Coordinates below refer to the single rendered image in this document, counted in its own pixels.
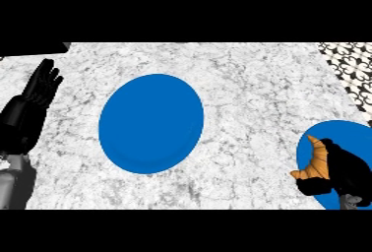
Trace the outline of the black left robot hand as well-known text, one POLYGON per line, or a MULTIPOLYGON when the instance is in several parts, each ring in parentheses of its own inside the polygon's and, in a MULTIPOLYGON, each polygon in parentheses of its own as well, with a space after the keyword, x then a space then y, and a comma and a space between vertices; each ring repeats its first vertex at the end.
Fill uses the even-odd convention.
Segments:
POLYGON ((22 93, 10 98, 0 111, 0 155, 25 155, 35 147, 62 80, 53 60, 44 59, 22 93))

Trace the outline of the black white patterned tile panel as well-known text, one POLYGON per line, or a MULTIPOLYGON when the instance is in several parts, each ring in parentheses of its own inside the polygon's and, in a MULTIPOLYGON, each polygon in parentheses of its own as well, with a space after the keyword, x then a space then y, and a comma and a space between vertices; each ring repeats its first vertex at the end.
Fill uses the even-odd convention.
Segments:
POLYGON ((358 111, 372 120, 372 42, 318 42, 317 47, 358 111))

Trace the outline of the dark appliance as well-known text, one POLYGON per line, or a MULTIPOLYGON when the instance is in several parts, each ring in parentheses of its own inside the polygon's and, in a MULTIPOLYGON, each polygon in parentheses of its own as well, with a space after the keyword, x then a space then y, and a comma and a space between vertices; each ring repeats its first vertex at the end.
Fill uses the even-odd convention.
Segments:
POLYGON ((0 42, 0 56, 64 53, 69 42, 0 42))

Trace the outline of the orange croissant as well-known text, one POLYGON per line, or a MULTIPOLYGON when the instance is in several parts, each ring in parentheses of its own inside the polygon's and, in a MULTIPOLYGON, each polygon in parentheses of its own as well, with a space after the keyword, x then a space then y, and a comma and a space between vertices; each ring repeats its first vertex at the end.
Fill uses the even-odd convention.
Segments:
POLYGON ((311 143, 311 159, 304 169, 293 170, 290 175, 295 179, 321 178, 329 179, 327 176, 327 164, 326 164, 326 145, 323 142, 308 135, 308 141, 311 143))

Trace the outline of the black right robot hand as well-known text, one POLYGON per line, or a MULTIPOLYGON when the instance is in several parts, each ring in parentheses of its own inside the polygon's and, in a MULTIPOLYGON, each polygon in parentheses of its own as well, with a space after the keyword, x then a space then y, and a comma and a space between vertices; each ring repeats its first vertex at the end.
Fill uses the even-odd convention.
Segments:
POLYGON ((298 189, 305 196, 318 196, 335 191, 338 196, 349 194, 358 196, 360 207, 372 204, 372 169, 367 162, 345 150, 329 138, 318 139, 327 151, 326 164, 329 179, 295 179, 298 189))

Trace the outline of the blue plate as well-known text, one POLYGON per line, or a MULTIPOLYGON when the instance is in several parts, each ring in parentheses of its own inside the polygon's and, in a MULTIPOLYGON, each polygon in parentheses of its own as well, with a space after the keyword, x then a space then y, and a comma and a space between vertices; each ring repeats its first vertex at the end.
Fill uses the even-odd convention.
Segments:
MULTIPOLYGON (((311 159, 311 143, 308 135, 317 139, 329 138, 352 154, 355 154, 369 164, 372 169, 372 129, 364 125, 345 120, 329 120, 317 123, 304 132, 296 146, 296 166, 304 169, 311 159)), ((327 210, 339 209, 338 196, 335 191, 327 194, 311 196, 327 210)))
POLYGON ((129 80, 101 109, 98 141, 110 162, 125 171, 152 174, 191 153, 203 129, 203 106, 178 78, 150 74, 129 80))

